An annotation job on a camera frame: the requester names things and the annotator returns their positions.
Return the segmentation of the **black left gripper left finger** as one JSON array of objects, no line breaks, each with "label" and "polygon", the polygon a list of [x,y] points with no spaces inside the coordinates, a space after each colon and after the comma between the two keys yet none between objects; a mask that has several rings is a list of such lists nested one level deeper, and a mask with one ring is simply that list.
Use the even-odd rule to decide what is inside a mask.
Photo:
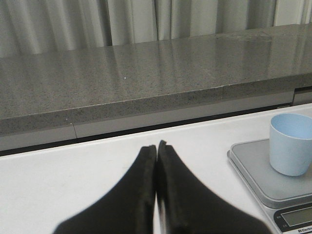
[{"label": "black left gripper left finger", "polygon": [[151,234],[156,147],[142,147],[125,175],[100,200],[60,223],[57,234]]}]

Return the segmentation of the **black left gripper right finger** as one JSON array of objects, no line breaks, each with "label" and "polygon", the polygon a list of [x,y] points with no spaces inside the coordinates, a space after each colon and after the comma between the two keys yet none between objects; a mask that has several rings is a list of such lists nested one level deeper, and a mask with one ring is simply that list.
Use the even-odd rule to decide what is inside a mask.
[{"label": "black left gripper right finger", "polygon": [[156,163],[156,193],[166,234],[269,234],[261,220],[207,188],[161,141]]}]

